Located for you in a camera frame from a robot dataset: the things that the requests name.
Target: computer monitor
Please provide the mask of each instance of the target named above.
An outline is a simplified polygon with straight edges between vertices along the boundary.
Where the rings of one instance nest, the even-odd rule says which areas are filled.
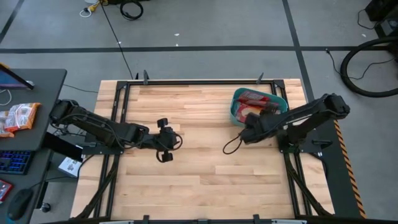
[[[0,90],[30,89],[33,90],[33,83],[25,81],[7,67],[0,63]]]

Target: red object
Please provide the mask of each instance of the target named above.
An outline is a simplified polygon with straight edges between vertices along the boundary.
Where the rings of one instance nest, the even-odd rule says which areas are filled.
[[[3,202],[7,194],[12,189],[12,184],[5,182],[4,180],[0,180],[0,202]]]
[[[249,113],[260,114],[260,112],[261,108],[259,107],[250,106],[239,102],[239,108],[236,112],[235,117],[239,122],[244,123]]]
[[[262,106],[269,98],[253,91],[246,90],[238,98],[238,101],[247,105]]]

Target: blue backlit keyboard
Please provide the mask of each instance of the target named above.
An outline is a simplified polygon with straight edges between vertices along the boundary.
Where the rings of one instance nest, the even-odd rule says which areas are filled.
[[[31,151],[0,151],[0,174],[25,175],[32,157]]]

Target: wooden table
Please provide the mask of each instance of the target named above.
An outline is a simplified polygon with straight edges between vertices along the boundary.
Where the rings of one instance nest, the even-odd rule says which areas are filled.
[[[284,81],[290,107],[304,105],[300,80]],[[116,83],[101,82],[95,113],[110,118]],[[253,214],[294,217],[284,159],[275,138],[241,146],[232,155],[222,153],[223,146],[241,130],[231,124],[228,115],[232,95],[240,87],[271,92],[267,85],[131,88],[126,122],[146,125],[156,133],[156,121],[166,117],[183,137],[183,146],[174,152],[174,161],[166,164],[156,160],[153,150],[127,150],[121,156],[112,220],[142,220],[143,215],[156,220],[250,219]],[[333,213],[322,163],[306,154],[301,158],[308,188]],[[72,217],[96,192],[102,161],[103,156],[95,156],[82,167]],[[303,213],[301,193],[296,189]]]

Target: black and orange striped edge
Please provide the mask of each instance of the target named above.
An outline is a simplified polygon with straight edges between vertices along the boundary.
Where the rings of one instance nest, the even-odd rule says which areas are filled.
[[[341,130],[340,130],[340,125],[338,124],[338,122],[336,120],[334,120],[334,122],[335,122],[336,133],[338,135],[338,140],[340,142],[340,148],[341,148],[341,151],[342,151],[342,153],[344,155],[344,160],[346,162],[348,175],[349,175],[349,178],[351,179],[350,180],[351,181],[351,185],[353,187],[356,203],[357,203],[358,208],[359,208],[359,214],[363,218],[366,218],[366,214],[365,214],[365,211],[364,211],[364,208],[363,208],[361,196],[359,195],[358,186],[357,186],[356,181],[355,181],[353,168],[351,166],[351,162],[349,161],[348,154],[347,154],[347,148],[346,148],[346,145],[344,144],[343,135],[342,135]]]

